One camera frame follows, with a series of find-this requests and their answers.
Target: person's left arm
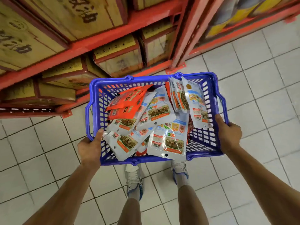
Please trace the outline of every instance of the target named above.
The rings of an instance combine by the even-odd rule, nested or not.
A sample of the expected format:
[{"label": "person's left arm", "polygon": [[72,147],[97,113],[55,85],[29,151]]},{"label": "person's left arm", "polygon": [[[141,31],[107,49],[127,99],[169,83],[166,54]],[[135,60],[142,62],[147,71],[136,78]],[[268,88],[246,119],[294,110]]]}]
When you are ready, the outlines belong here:
[{"label": "person's left arm", "polygon": [[78,144],[81,164],[23,225],[73,225],[88,186],[100,168],[102,135],[103,130],[99,130],[92,142],[86,137]]}]

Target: person's right arm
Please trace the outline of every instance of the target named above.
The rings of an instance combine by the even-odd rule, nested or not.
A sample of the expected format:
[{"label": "person's right arm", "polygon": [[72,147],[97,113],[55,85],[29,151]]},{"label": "person's right arm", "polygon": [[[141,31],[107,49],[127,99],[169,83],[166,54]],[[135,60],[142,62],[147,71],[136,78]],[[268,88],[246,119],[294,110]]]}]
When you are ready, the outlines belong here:
[{"label": "person's right arm", "polygon": [[238,125],[226,125],[220,115],[215,119],[221,150],[242,174],[271,224],[299,225],[300,192],[269,172],[240,146],[242,131]]}]

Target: shopping basket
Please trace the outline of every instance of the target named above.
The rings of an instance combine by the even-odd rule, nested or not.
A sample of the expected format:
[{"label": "shopping basket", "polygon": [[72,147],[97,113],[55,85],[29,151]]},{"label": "shopping basket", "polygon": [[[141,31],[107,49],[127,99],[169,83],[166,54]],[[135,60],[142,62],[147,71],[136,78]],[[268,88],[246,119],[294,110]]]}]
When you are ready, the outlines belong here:
[{"label": "shopping basket", "polygon": [[[201,85],[204,92],[205,104],[208,111],[209,122],[211,128],[208,130],[204,129],[193,129],[190,135],[190,142],[187,145],[187,160],[192,160],[196,157],[205,156],[217,156],[223,155],[220,150],[220,142],[218,139],[218,126],[215,121],[215,114],[219,113],[217,97],[219,97],[224,112],[224,120],[228,124],[228,115],[226,109],[225,98],[219,93],[218,79],[216,74],[213,72],[199,72],[182,74],[180,72],[174,75],[155,75],[155,76],[141,76],[133,77],[126,76],[124,78],[100,78],[94,79],[90,83],[90,102],[85,108],[85,123],[86,123],[86,134],[90,140],[93,137],[90,134],[89,126],[89,108],[92,106],[93,111],[93,131],[94,134],[100,129],[108,126],[107,113],[105,108],[109,102],[116,97],[116,94],[136,86],[144,86],[153,84],[154,87],[160,87],[168,81],[169,77],[181,79],[184,76],[187,80],[191,80]],[[131,163],[137,165],[139,163],[156,162],[168,160],[153,155],[136,156],[124,161],[118,161],[109,145],[103,140],[101,142],[101,165],[117,165]]]}]

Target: floor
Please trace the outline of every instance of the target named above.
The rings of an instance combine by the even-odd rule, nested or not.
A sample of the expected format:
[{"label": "floor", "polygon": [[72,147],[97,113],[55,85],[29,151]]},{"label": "floor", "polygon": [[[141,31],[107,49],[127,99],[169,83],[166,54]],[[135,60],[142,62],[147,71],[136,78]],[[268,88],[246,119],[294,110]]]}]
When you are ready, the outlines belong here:
[{"label": "floor", "polygon": [[[186,61],[183,73],[213,71],[241,145],[300,191],[300,17]],[[79,165],[85,105],[66,119],[3,119],[0,126],[0,224],[21,225]],[[190,182],[213,225],[270,224],[227,156],[187,162]],[[144,225],[177,225],[177,187],[169,162],[142,164]],[[124,167],[103,166],[84,196],[75,225],[116,224],[126,201]]]}]

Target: white sneaker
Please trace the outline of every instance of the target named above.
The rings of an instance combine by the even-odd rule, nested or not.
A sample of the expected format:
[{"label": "white sneaker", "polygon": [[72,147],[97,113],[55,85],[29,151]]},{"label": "white sneaker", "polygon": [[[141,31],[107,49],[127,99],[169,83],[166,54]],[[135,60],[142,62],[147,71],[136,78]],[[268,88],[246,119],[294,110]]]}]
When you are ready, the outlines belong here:
[{"label": "white sneaker", "polygon": [[133,166],[131,164],[125,165],[125,177],[127,179],[127,196],[129,196],[129,193],[135,191],[136,188],[139,187],[141,200],[144,193],[144,188],[141,179],[140,169],[140,164],[138,164],[137,166]]},{"label": "white sneaker", "polygon": [[175,174],[184,174],[188,179],[188,170],[184,161],[171,160],[171,170],[173,172],[173,180],[177,185]]}]

